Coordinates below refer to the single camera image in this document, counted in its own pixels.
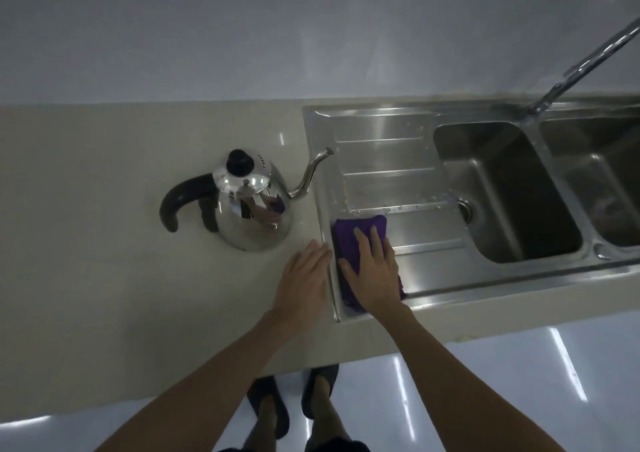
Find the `stainless steel kettle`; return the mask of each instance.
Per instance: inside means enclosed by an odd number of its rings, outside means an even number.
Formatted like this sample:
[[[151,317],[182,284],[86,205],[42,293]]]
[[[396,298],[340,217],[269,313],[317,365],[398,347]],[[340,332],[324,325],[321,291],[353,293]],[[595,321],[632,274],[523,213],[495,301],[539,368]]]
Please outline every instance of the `stainless steel kettle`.
[[[262,250],[287,236],[293,223],[292,201],[309,191],[316,166],[333,155],[327,148],[309,161],[300,184],[292,191],[278,168],[257,151],[235,149],[209,174],[171,189],[160,205],[164,227],[178,230],[176,213],[198,201],[204,226],[241,250]]]

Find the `black slipper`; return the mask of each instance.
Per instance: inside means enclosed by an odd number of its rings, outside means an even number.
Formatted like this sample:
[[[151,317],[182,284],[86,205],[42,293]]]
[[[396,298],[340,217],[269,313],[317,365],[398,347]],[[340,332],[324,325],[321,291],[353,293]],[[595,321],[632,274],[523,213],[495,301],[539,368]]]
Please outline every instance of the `black slipper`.
[[[314,413],[311,409],[311,396],[314,393],[316,376],[320,375],[329,382],[329,396],[331,396],[335,379],[338,377],[339,368],[340,366],[338,364],[332,364],[330,366],[315,367],[311,370],[311,374],[309,375],[309,379],[305,386],[305,391],[302,393],[302,413],[304,413],[308,419],[314,419]]]
[[[253,407],[255,415],[258,416],[260,411],[260,402],[266,396],[271,395],[276,405],[276,415],[278,416],[278,422],[276,424],[276,440],[283,438],[289,431],[289,412],[287,407],[280,396],[278,391],[278,385],[276,384],[276,378],[274,376],[265,376],[264,378],[258,378],[254,381],[246,392],[246,397],[249,399],[249,403]]]

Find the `drain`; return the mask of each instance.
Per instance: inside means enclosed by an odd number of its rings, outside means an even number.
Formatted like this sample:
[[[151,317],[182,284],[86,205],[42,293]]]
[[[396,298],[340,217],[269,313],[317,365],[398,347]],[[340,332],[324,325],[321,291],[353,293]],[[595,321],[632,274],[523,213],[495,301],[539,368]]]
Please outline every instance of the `drain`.
[[[471,220],[474,219],[473,208],[471,208],[471,205],[469,205],[468,201],[465,201],[464,199],[458,199],[458,209],[460,210],[462,219],[468,225],[471,222]]]

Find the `beige countertop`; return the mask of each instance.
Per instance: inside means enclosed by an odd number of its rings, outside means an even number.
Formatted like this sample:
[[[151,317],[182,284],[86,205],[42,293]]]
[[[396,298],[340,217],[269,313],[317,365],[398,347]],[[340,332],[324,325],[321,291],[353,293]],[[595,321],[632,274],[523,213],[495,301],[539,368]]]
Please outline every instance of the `beige countertop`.
[[[196,205],[167,232],[160,201],[235,147],[260,148],[297,183],[302,106],[339,102],[0,108],[0,421],[154,396],[248,330],[291,253],[320,238],[313,196],[261,253],[208,233]],[[637,308],[639,287],[623,275],[417,315],[443,342],[473,339]],[[328,307],[264,373],[395,351],[372,319],[332,318]]]

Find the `left hand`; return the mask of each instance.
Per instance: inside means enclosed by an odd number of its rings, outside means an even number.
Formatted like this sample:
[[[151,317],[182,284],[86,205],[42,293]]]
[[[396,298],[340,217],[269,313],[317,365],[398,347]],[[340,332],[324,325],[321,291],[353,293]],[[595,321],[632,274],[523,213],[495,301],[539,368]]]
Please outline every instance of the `left hand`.
[[[288,324],[291,337],[311,329],[322,315],[324,281],[332,257],[328,243],[318,245],[312,240],[286,264],[271,312]]]

